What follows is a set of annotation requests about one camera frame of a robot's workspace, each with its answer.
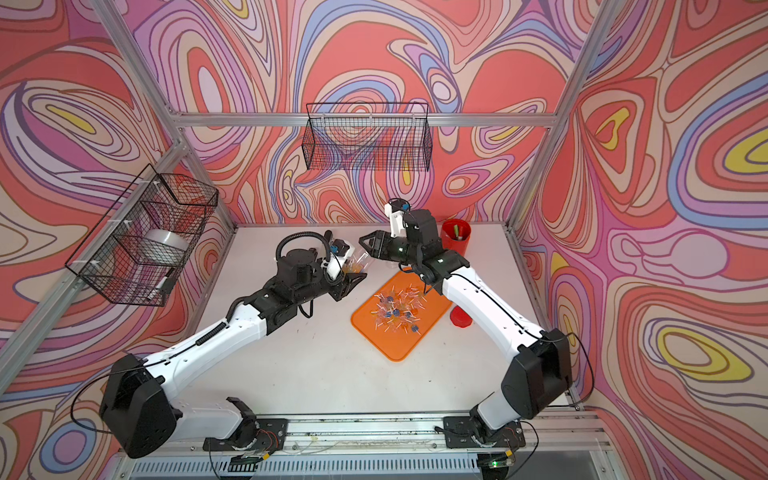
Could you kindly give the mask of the white lid jar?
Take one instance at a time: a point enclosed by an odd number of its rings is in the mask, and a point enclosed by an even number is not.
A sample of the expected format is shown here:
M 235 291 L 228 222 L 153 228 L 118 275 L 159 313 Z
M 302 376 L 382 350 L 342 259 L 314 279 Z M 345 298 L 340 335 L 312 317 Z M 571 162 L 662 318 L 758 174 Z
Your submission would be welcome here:
M 372 263 L 373 258 L 366 251 L 356 250 L 345 260 L 343 272 L 345 275 L 367 273 Z

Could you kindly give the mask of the candies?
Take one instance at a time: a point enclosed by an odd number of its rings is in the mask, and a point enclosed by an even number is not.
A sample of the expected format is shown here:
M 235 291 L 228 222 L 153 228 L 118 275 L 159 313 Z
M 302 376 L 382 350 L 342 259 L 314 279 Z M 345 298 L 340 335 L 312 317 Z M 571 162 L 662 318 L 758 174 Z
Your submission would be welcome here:
M 422 335 L 420 314 L 426 307 L 425 294 L 408 286 L 378 292 L 374 295 L 374 329 L 384 332 L 404 332 Z

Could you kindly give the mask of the red jar lid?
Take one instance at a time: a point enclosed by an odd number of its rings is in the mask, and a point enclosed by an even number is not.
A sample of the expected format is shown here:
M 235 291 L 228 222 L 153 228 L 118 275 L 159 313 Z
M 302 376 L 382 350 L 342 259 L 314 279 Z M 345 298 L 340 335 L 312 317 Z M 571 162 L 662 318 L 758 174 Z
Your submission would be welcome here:
M 461 307 L 455 306 L 449 315 L 452 324 L 458 328 L 468 328 L 473 324 L 472 317 Z

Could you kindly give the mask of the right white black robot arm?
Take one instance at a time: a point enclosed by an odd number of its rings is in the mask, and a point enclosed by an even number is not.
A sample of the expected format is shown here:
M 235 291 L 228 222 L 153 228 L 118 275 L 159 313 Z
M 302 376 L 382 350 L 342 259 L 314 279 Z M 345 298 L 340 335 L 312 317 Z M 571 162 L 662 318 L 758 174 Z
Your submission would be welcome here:
M 535 418 L 572 386 L 566 334 L 544 330 L 487 286 L 464 256 L 443 246 L 429 210 L 396 198 L 384 211 L 389 229 L 359 239 L 366 253 L 396 263 L 460 307 L 509 362 L 500 386 L 470 410 L 467 438 L 488 444 L 504 428 Z

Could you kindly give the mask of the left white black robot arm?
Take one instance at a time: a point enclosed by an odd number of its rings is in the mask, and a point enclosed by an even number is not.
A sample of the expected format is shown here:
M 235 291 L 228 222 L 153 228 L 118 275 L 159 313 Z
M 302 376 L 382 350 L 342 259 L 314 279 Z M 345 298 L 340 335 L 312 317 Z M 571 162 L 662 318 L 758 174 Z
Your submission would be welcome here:
M 366 278 L 346 273 L 344 257 L 321 259 L 313 249 L 293 249 L 277 260 L 277 272 L 256 292 L 237 298 L 223 319 L 141 359 L 128 354 L 109 373 L 99 416 L 133 459 L 168 441 L 211 439 L 234 450 L 250 448 L 260 429 L 256 414 L 239 398 L 212 407 L 183 406 L 177 397 L 196 378 L 246 345 L 274 333 L 328 295 L 340 301 Z

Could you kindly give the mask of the orange plastic tray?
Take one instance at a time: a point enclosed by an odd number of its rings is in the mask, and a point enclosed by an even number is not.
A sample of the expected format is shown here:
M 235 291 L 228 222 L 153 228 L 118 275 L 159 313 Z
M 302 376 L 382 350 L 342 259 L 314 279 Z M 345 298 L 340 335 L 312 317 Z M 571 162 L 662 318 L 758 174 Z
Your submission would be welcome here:
M 402 331 L 375 330 L 374 316 L 371 314 L 371 311 L 375 309 L 374 295 L 389 290 L 391 287 L 401 289 L 408 286 L 416 287 L 425 294 L 426 307 L 420 314 L 422 335 L 406 334 Z M 416 275 L 398 272 L 354 312 L 350 323 L 387 359 L 392 362 L 399 362 L 411 353 L 452 306 L 450 300 L 429 287 L 425 288 L 423 282 Z

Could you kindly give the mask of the red cup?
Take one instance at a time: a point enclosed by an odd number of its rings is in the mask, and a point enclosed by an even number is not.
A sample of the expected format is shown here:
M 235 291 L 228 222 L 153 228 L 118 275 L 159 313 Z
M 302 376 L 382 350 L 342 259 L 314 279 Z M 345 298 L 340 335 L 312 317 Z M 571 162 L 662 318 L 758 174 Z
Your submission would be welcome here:
M 440 229 L 440 238 L 444 248 L 465 256 L 471 238 L 470 224 L 461 219 L 448 219 Z

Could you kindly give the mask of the black marker in basket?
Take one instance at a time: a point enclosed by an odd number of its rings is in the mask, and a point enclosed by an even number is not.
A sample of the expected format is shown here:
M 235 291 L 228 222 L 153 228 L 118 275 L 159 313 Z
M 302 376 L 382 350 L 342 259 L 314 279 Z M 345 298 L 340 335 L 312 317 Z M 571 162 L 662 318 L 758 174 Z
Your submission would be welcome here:
M 176 268 L 170 268 L 156 285 L 156 292 L 159 295 L 166 295 L 172 288 L 173 279 L 177 273 Z

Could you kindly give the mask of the white roll in basket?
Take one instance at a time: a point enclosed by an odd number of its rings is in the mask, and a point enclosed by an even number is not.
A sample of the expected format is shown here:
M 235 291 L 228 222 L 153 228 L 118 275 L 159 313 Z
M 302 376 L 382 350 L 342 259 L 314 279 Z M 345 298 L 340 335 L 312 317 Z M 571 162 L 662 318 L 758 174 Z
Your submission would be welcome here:
M 172 266 L 182 262 L 188 248 L 188 241 L 177 233 L 152 229 L 142 238 L 138 250 L 147 263 Z

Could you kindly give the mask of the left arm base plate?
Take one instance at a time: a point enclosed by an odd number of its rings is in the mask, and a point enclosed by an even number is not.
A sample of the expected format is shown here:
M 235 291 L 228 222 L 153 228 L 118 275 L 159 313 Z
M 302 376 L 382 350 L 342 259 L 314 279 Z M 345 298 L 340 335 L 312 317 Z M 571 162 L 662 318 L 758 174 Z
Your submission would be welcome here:
M 272 454 L 284 448 L 287 418 L 262 418 L 243 420 L 236 430 L 225 439 L 207 437 L 203 442 L 206 452 L 246 452 Z

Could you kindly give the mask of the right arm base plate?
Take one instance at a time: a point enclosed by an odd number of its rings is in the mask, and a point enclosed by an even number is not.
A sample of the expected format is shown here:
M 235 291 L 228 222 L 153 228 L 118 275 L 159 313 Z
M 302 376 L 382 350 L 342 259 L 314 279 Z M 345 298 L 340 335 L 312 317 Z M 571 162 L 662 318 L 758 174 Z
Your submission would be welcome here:
M 444 436 L 449 449 L 505 448 L 516 451 L 526 446 L 526 439 L 519 422 L 509 422 L 492 429 L 479 418 L 471 416 L 446 416 L 435 431 Z

